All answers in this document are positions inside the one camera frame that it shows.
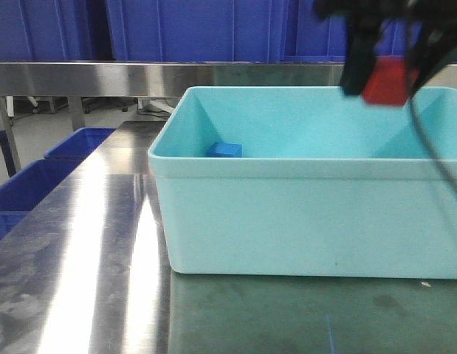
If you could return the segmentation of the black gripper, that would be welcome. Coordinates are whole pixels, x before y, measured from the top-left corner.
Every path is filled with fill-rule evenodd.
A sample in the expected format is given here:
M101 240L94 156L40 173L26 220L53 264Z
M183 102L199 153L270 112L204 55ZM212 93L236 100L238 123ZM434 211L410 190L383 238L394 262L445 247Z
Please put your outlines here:
M421 24L408 51L411 70L410 97L445 66L457 61L457 1L314 1L321 19L342 18L346 34L346 59L340 86L347 96L362 94L377 62L375 47L384 21Z

